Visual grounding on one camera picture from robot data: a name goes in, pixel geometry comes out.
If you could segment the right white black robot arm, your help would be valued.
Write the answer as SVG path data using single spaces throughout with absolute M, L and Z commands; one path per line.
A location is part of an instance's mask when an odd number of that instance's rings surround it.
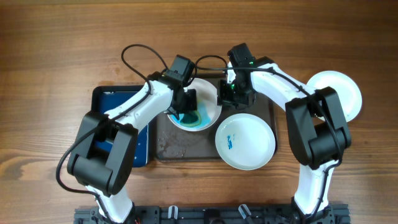
M 291 222 L 311 223 L 330 211 L 330 179 L 351 145 L 339 96 L 332 87 L 306 86 L 281 71 L 268 57 L 256 59 L 245 43 L 232 47 L 222 71 L 218 104 L 247 108 L 260 93 L 277 103 L 287 120 L 289 144 L 300 163 L 298 189 L 292 197 Z

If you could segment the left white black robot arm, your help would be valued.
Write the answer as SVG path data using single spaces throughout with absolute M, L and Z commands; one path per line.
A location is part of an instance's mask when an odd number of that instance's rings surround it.
M 125 184 L 132 170 L 139 133 L 160 113 L 178 116 L 196 110 L 196 93 L 186 90 L 196 65 L 178 55 L 171 67 L 146 77 L 132 98 L 105 112 L 84 115 L 75 142 L 60 162 L 81 192 L 94 196 L 106 223 L 134 223 L 134 204 Z

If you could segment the green yellow sponge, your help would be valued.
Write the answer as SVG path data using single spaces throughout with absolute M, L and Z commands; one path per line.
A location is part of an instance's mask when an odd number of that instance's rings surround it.
M 180 124 L 188 128 L 199 126 L 201 124 L 201 115 L 198 111 L 189 111 L 182 115 Z

